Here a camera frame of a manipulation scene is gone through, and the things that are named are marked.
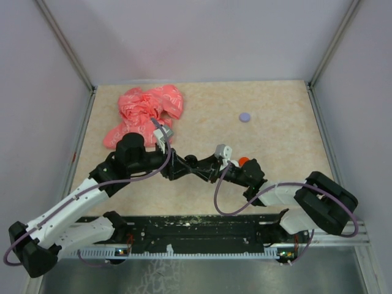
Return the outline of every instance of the crumpled cloth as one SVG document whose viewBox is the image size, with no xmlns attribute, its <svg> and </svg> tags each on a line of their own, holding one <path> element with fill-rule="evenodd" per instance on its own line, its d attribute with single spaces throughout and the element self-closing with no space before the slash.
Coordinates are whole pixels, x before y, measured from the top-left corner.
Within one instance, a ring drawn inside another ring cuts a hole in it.
<svg viewBox="0 0 392 294">
<path fill-rule="evenodd" d="M 160 124 L 172 126 L 172 119 L 179 119 L 183 113 L 184 98 L 174 85 L 165 85 L 143 92 L 141 88 L 128 90 L 118 99 L 118 110 L 122 118 L 120 125 L 104 138 L 107 148 L 115 149 L 125 134 L 136 132 L 145 139 L 145 146 L 154 146 L 156 138 L 153 134 L 156 127 L 151 118 Z M 167 113 L 171 118 L 161 118 Z"/>
</svg>

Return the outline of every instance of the robotic arm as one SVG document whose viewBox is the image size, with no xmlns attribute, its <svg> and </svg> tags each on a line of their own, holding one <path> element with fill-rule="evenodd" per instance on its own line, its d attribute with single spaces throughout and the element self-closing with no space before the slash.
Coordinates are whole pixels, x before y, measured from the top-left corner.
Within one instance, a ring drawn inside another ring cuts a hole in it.
<svg viewBox="0 0 392 294">
<path fill-rule="evenodd" d="M 45 274 L 55 266 L 58 260 L 79 248 L 99 241 L 118 241 L 124 238 L 127 224 L 114 211 L 105 213 L 90 223 L 77 227 L 72 225 L 85 212 L 112 197 L 129 182 L 96 187 L 100 183 L 129 179 L 141 172 L 148 174 L 162 166 L 169 151 L 164 137 L 170 138 L 173 132 L 167 126 L 163 126 L 157 129 L 154 135 L 157 138 L 157 145 L 155 151 L 151 152 L 145 150 L 144 139 L 141 135 L 136 133 L 125 135 L 117 144 L 116 150 L 111 152 L 78 188 L 56 206 L 26 225 L 16 222 L 10 226 L 11 243 L 32 228 L 36 229 L 13 249 L 31 277 Z M 202 160 L 198 160 L 193 155 L 185 158 L 179 157 L 174 149 L 170 152 L 169 163 L 160 171 L 163 177 L 173 181 L 193 173 L 204 181 L 214 183 L 222 175 L 223 169 L 230 164 L 232 149 L 227 145 L 218 145 L 213 155 Z M 249 201 L 267 182 L 264 179 L 265 174 L 256 159 L 247 161 L 242 167 L 234 161 L 231 163 L 233 165 L 228 167 L 223 180 L 246 187 L 243 195 Z M 354 196 L 321 173 L 311 174 L 307 182 L 318 185 L 339 197 L 340 201 L 343 201 L 351 211 L 358 204 Z M 84 190 L 88 192 L 77 197 Z M 303 210 L 297 213 L 288 211 L 282 214 L 280 226 L 289 234 L 321 227 L 328 233 L 338 235 L 349 220 L 340 207 L 334 205 L 333 202 L 319 199 L 314 191 L 305 188 L 298 191 L 275 190 L 257 198 L 252 204 L 256 206 L 292 204 L 292 202 L 300 204 Z M 60 213 L 56 213 L 47 222 L 39 225 L 47 216 L 59 209 L 61 209 Z"/>
</svg>

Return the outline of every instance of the metal frame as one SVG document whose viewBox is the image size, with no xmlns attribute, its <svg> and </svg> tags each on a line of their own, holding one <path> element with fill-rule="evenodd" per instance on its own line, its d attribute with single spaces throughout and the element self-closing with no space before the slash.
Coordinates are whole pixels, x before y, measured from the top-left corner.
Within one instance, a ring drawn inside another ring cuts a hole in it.
<svg viewBox="0 0 392 294">
<path fill-rule="evenodd" d="M 79 154 L 81 151 L 81 147 L 83 145 L 83 140 L 85 137 L 85 133 L 87 130 L 88 126 L 88 121 L 89 117 L 91 114 L 92 110 L 92 105 L 94 102 L 94 98 L 96 95 L 96 88 L 92 85 L 91 80 L 85 71 L 85 68 L 79 61 L 77 55 L 73 51 L 72 47 L 70 46 L 68 40 L 62 33 L 59 25 L 57 24 L 57 21 L 55 20 L 53 14 L 50 12 L 50 9 L 48 8 L 45 0 L 34 0 L 34 2 L 37 4 L 39 10 L 42 13 L 42 16 L 44 19 L 47 21 L 49 24 L 50 28 L 53 30 L 53 33 L 55 34 L 55 37 L 57 38 L 60 46 L 64 50 L 65 54 L 68 56 L 72 66 L 76 70 L 77 74 L 79 77 L 83 80 L 84 84 L 86 87 L 91 91 L 91 97 L 88 100 L 88 103 L 86 104 L 86 111 L 85 111 L 85 117 L 83 118 L 81 124 L 80 124 L 80 129 L 78 131 L 78 137 L 77 141 L 75 142 L 75 154 L 76 158 L 74 162 L 71 164 L 69 167 L 69 170 L 67 172 L 67 177 L 64 180 L 64 183 L 62 185 L 62 190 L 63 193 L 61 196 L 67 195 L 70 191 L 70 188 L 72 186 L 72 181 L 74 179 L 76 167 L 77 167 L 77 162 L 79 158 Z M 317 96 L 314 93 L 314 88 L 319 81 L 319 78 L 321 77 L 323 71 L 327 67 L 329 61 L 333 57 L 334 52 L 336 51 L 336 48 L 338 47 L 341 39 L 344 36 L 344 33 L 346 32 L 349 24 L 352 22 L 354 19 L 358 9 L 360 8 L 360 5 L 362 3 L 362 0 L 353 0 L 350 4 L 350 7 L 345 14 L 339 28 L 337 29 L 330 45 L 328 46 L 324 57 L 322 58 L 318 68 L 316 69 L 311 81 L 307 84 L 307 91 L 309 94 L 309 98 L 312 104 L 312 108 L 314 111 L 314 115 L 316 118 L 316 122 L 318 125 L 318 128 L 320 130 L 320 135 L 326 150 L 326 155 L 328 158 L 328 162 L 330 163 L 331 171 L 333 174 L 333 177 L 337 183 L 340 185 L 344 186 L 344 180 L 343 177 L 340 173 L 340 169 L 338 166 L 338 162 L 336 159 L 336 156 L 334 155 L 333 151 L 333 146 L 331 144 L 330 136 L 328 135 L 328 131 L 325 125 L 325 121 L 323 119 L 322 111 L 320 109 L 320 104 L 317 100 Z M 352 223 L 349 223 L 347 228 L 345 229 L 347 232 L 352 232 Z M 287 244 L 276 244 L 277 247 L 279 246 L 286 246 Z M 356 250 L 356 255 L 358 257 L 358 264 L 360 267 L 360 270 L 363 275 L 364 283 L 366 285 L 366 288 L 369 293 L 379 293 L 379 294 L 384 294 L 387 293 L 387 287 L 385 284 L 385 281 L 382 279 L 382 272 L 380 270 L 378 261 L 374 255 L 374 252 L 371 247 L 371 243 L 366 231 L 366 227 L 364 226 L 363 222 L 360 222 L 360 233 L 356 238 L 353 239 L 344 239 L 340 238 L 337 236 L 331 236 L 325 234 L 325 232 L 321 230 L 316 230 L 315 231 L 315 236 L 314 236 L 314 242 L 311 245 L 313 246 L 353 246 Z M 28 277 L 26 287 L 24 288 L 23 293 L 38 293 L 39 288 L 42 282 L 42 277 L 38 279 L 30 279 Z"/>
</svg>

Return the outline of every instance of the orange object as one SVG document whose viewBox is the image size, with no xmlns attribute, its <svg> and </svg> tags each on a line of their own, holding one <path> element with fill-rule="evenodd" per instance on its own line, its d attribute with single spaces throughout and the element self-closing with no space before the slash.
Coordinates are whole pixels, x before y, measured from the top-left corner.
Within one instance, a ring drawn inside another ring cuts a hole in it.
<svg viewBox="0 0 392 294">
<path fill-rule="evenodd" d="M 239 161 L 238 161 L 239 166 L 242 167 L 242 166 L 245 164 L 245 162 L 247 162 L 247 161 L 249 161 L 249 158 L 247 158 L 247 157 L 241 157 L 241 158 L 239 159 Z"/>
</svg>

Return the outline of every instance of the table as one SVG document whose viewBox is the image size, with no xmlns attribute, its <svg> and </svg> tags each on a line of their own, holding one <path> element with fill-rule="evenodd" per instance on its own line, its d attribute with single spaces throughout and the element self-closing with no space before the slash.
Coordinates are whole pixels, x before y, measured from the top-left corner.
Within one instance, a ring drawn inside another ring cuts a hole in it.
<svg viewBox="0 0 392 294">
<path fill-rule="evenodd" d="M 256 158 L 265 178 L 271 181 L 304 181 L 318 170 L 330 178 L 319 129 L 304 81 L 236 81 L 177 83 L 184 95 L 184 112 L 173 120 L 175 136 L 172 146 L 184 157 L 198 159 L 212 155 L 218 144 L 233 148 L 232 159 Z M 102 140 L 117 126 L 117 100 L 128 89 L 149 89 L 162 84 L 102 85 L 98 87 L 86 136 L 75 173 L 76 188 L 111 151 Z M 242 112 L 251 114 L 247 123 L 240 122 Z M 187 175 L 169 181 L 161 175 L 131 183 L 109 201 L 86 215 L 99 216 L 115 210 L 124 216 L 217 214 L 213 205 L 215 184 Z M 224 182 L 219 206 L 232 212 L 246 202 L 245 188 Z M 282 207 L 253 207 L 243 213 L 278 213 Z"/>
</svg>

